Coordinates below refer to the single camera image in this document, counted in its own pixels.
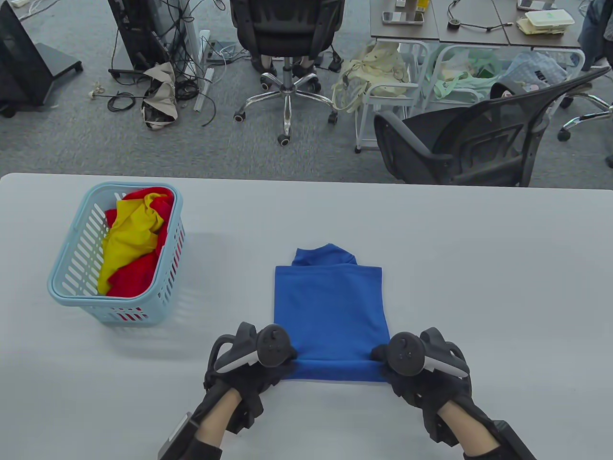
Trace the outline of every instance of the black office chair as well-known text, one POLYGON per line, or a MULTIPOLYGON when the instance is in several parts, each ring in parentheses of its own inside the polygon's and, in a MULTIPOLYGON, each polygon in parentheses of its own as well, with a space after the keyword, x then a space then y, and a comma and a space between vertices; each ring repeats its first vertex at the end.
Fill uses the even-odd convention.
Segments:
POLYGON ((423 113, 406 120, 375 115, 375 134, 387 170, 406 183, 527 187, 536 150, 549 124, 547 108, 567 91, 604 75, 582 77, 529 93, 497 83, 471 107, 423 113))
MULTIPOLYGON (((613 55, 610 55, 611 47, 604 44, 604 30, 606 29, 607 23, 609 22, 611 13, 613 13, 613 0, 606 0, 603 5, 603 10, 601 12, 600 19, 598 20, 598 37, 600 37, 603 42, 604 57, 607 58, 609 65, 613 65, 613 55)), ((567 97, 562 100, 560 107, 562 107, 563 109, 567 108, 573 103, 574 98, 587 99, 597 108, 601 109, 602 112, 588 113, 586 115, 574 117, 572 120, 567 121, 558 132, 558 140, 560 142, 566 142, 568 139, 570 139, 570 129, 581 123, 584 123, 585 121, 613 118, 613 103, 604 101, 598 96, 594 94, 589 94, 587 92, 567 95, 567 97)), ((607 164, 609 165, 609 167, 613 167, 613 155, 607 157, 607 164)))
POLYGON ((345 0, 230 0, 232 21, 237 28, 238 41, 252 56, 277 56, 284 58, 283 79, 271 73, 262 74, 279 87, 248 98, 234 114, 234 120, 245 119, 245 109, 256 102, 285 98, 283 134, 277 141, 287 145, 292 123, 291 96, 296 95, 312 101, 323 102, 332 113, 328 123, 336 124, 338 114, 332 101, 325 96, 300 91, 316 74, 308 74, 292 80, 292 58, 308 56, 314 60, 319 53, 330 47, 334 32, 343 19, 345 0))

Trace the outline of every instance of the smartphone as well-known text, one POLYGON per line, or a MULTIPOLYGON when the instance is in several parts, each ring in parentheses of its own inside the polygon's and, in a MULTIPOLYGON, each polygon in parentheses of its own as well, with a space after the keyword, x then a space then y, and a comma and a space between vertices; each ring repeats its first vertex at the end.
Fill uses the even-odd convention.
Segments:
POLYGON ((517 0, 517 9, 523 11, 544 11, 557 10, 558 7, 553 2, 546 2, 541 0, 517 0))
POLYGON ((410 15, 406 12, 400 11, 384 11, 383 12, 384 24, 423 24, 424 14, 420 11, 416 11, 415 14, 410 15))

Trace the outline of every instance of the gray desk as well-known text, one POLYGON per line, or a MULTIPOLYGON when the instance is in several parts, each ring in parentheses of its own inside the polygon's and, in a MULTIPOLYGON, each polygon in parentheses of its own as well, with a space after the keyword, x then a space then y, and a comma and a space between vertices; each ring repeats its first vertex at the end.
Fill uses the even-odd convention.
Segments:
MULTIPOLYGON (((471 45, 505 46, 509 44, 502 28, 487 32, 484 29, 460 27, 456 30, 447 29, 449 17, 447 7, 451 0, 432 0, 430 8, 434 11, 438 25, 439 40, 442 43, 458 43, 471 45)), ((500 18, 492 0, 463 0, 452 10, 454 17, 460 21, 480 26, 495 26, 500 18)))
MULTIPOLYGON (((566 31, 561 35, 524 34, 517 27, 516 20, 523 18, 525 12, 517 9, 516 2, 514 0, 492 0, 492 2, 501 22, 513 22, 512 26, 504 28, 509 45, 539 48, 579 48, 577 37, 571 31, 566 31)), ((571 15, 574 13, 572 9, 568 9, 568 12, 571 15)))
MULTIPOLYGON (((483 26, 513 22, 510 27, 491 32, 470 27, 447 29, 447 7, 451 0, 432 0, 424 16, 423 26, 392 26, 381 21, 384 11, 396 11, 394 0, 370 0, 370 35, 373 38, 397 40, 438 40, 442 43, 471 45, 523 46, 541 48, 579 48, 576 36, 567 31, 561 36, 525 35, 515 21, 524 12, 517 10, 514 0, 462 0, 452 10, 455 18, 483 26)), ((411 8, 408 1, 405 10, 411 8)))
POLYGON ((375 38, 397 40, 438 40, 438 28, 432 8, 424 14, 424 24, 421 26, 384 24, 381 16, 384 11, 409 11, 410 1, 404 9, 396 8, 395 0, 370 0, 370 36, 375 38))
MULTIPOLYGON (((46 286, 106 180, 139 179, 0 180, 3 459, 156 459, 202 398, 213 341, 271 322, 275 266, 327 242, 383 268, 391 333, 437 326, 462 347, 475 401, 536 458, 611 458, 613 192, 162 178, 185 200, 177 303, 158 327, 116 330, 46 286)), ((225 460, 462 458, 386 384, 282 382, 262 400, 225 460)))

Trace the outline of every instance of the red cloth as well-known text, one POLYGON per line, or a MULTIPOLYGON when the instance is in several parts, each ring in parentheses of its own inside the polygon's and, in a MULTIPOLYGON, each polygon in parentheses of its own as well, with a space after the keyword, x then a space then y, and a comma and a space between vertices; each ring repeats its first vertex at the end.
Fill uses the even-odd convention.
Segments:
MULTIPOLYGON (((162 253, 162 249, 166 244, 166 238, 168 236, 168 221, 170 220, 170 213, 172 211, 172 205, 175 202, 175 196, 167 188, 151 187, 130 193, 123 199, 143 199, 150 193, 160 193, 166 195, 154 198, 153 202, 151 203, 151 208, 155 210, 162 219, 164 219, 164 224, 158 233, 158 246, 154 252, 142 256, 140 259, 135 260, 131 264, 120 268, 109 278, 109 283, 112 285, 112 287, 107 295, 110 297, 139 296, 144 293, 149 286, 151 286, 151 282, 153 281, 155 270, 158 266, 159 255, 162 253)), ((109 227, 112 227, 115 223, 115 219, 117 219, 117 209, 110 209, 106 211, 105 214, 109 227)))

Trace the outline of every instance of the beige bag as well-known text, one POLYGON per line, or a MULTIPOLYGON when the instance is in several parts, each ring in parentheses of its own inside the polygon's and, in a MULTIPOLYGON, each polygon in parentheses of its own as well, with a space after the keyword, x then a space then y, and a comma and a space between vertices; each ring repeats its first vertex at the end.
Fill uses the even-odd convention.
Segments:
MULTIPOLYGON (((409 80, 406 64, 398 52, 398 43, 370 43, 354 59, 343 63, 341 76, 332 85, 334 109, 355 112, 362 105, 362 96, 373 85, 409 83, 409 80)), ((380 86, 372 91, 372 95, 396 98, 406 90, 397 86, 380 86)))
POLYGON ((147 128, 157 131, 178 118, 175 100, 175 72, 170 63, 158 64, 144 72, 151 77, 140 112, 147 128))

